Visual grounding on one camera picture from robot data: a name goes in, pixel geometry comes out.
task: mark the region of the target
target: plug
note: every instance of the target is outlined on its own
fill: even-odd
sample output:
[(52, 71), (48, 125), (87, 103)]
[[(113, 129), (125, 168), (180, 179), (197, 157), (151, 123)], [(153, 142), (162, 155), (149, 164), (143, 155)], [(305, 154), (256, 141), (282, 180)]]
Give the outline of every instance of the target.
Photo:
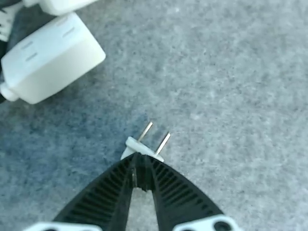
[(128, 139), (126, 140), (125, 144), (126, 144), (126, 149), (123, 152), (122, 156), (121, 156), (121, 160), (123, 160), (124, 158), (134, 154), (134, 153), (141, 153), (142, 155), (149, 155), (161, 162), (164, 162), (164, 159), (162, 156), (160, 156), (160, 152), (163, 150), (164, 146), (167, 144), (168, 140), (171, 137), (170, 132), (168, 132), (166, 134), (166, 136), (164, 137), (164, 139), (162, 140), (162, 142), (159, 144), (157, 150), (154, 152), (153, 150), (151, 150), (149, 147), (147, 147), (146, 145), (144, 145), (143, 143), (141, 143), (141, 140), (144, 138), (144, 136), (148, 133), (148, 131), (150, 130), (150, 128), (152, 127), (153, 122), (150, 122), (146, 128), (143, 130), (142, 134), (140, 135), (140, 137), (138, 138), (138, 140), (134, 139), (133, 137), (128, 137)]
[(58, 17), (10, 50), (1, 60), (9, 101), (39, 103), (100, 64), (106, 55), (76, 13)]
[(78, 10), (98, 0), (23, 0), (26, 7), (39, 4), (45, 13), (59, 16)]

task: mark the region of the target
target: white cable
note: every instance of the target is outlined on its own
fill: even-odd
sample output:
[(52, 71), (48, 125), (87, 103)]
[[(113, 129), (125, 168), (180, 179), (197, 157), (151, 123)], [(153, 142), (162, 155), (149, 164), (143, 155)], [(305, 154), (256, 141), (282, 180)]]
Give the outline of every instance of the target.
[(0, 10), (0, 40), (7, 42), (11, 35), (14, 20), (17, 13), (22, 9), (23, 3), (19, 2), (15, 5)]

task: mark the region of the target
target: plug prong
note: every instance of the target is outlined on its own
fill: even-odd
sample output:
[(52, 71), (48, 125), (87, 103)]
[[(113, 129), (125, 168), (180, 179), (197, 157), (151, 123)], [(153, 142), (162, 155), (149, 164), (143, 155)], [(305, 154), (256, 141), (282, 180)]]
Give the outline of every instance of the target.
[(140, 135), (138, 142), (140, 142), (144, 136), (148, 133), (148, 131), (150, 130), (150, 128), (152, 127), (153, 122), (148, 123), (148, 125), (145, 127), (145, 129), (143, 130), (142, 134)]
[(168, 140), (170, 139), (170, 132), (167, 133), (167, 135), (164, 137), (163, 141), (160, 143), (158, 149), (155, 152), (155, 155), (158, 155), (164, 148), (164, 146), (166, 145), (166, 143), (168, 142)]

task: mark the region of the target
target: black cable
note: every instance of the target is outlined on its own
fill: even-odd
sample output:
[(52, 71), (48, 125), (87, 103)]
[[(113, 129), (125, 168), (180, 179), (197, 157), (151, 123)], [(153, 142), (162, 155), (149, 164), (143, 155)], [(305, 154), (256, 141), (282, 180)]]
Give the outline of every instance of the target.
[(5, 7), (9, 7), (12, 5), (15, 5), (17, 3), (21, 2), (20, 0), (9, 0), (8, 3), (0, 3), (0, 9), (1, 8), (5, 8)]
[(6, 99), (0, 94), (0, 103), (3, 103), (4, 101), (6, 101)]

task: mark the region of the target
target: floor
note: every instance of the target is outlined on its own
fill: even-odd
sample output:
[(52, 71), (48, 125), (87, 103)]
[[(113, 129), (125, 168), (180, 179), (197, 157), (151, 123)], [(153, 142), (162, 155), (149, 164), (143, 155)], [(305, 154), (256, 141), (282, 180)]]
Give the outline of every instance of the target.
[[(169, 130), (166, 163), (244, 230), (308, 229), (308, 1), (101, 0), (77, 13), (107, 58), (42, 103), (0, 106), (0, 230), (52, 220), (149, 120), (145, 143)], [(10, 46), (50, 19), (23, 10)], [(128, 230), (157, 230), (151, 197), (134, 201)]]

